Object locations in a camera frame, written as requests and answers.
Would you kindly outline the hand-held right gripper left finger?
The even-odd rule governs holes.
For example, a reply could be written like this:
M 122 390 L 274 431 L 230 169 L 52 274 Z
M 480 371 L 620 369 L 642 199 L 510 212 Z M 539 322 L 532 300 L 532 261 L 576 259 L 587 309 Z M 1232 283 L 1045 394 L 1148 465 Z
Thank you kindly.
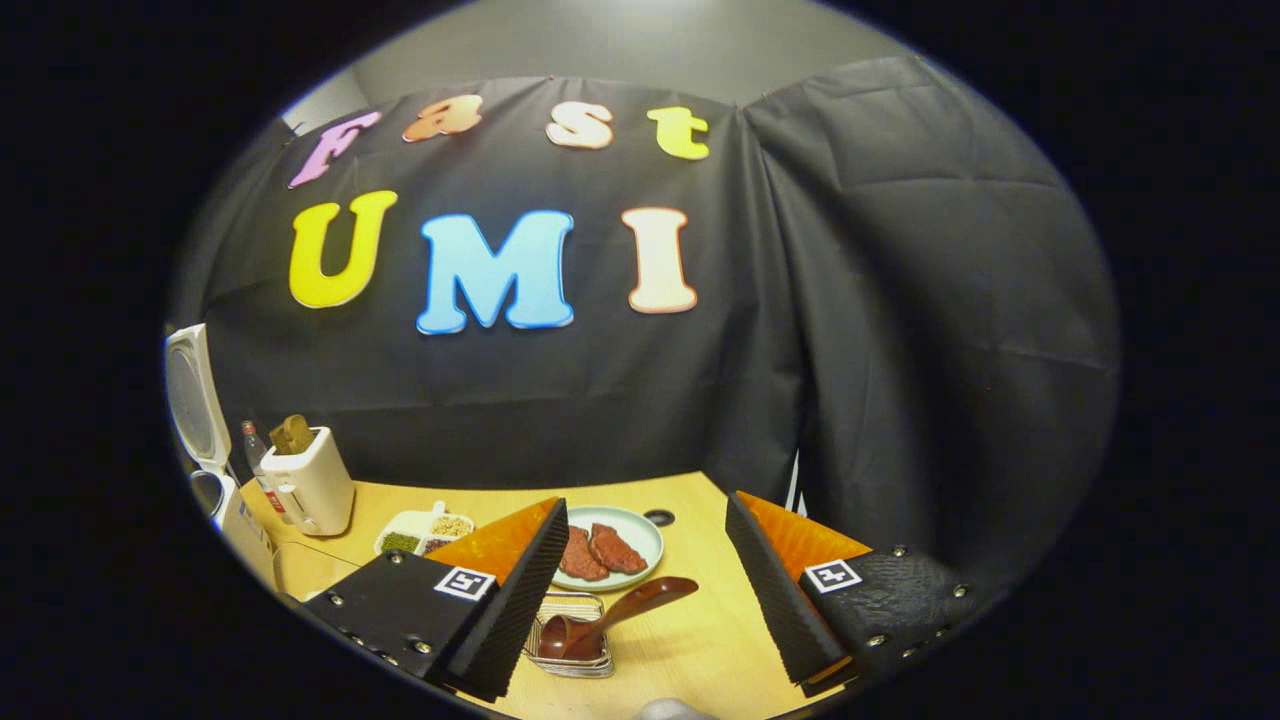
M 549 497 L 429 556 L 389 550 L 300 603 L 352 650 L 492 702 L 509 679 L 570 538 Z

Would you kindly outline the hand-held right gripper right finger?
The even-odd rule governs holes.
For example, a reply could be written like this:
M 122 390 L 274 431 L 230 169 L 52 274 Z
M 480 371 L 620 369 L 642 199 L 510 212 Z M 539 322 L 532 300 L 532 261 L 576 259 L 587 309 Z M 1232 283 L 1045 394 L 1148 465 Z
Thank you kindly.
M 814 696 L 920 662 L 977 612 L 977 585 L 908 546 L 872 547 L 756 496 L 724 530 L 788 679 Z

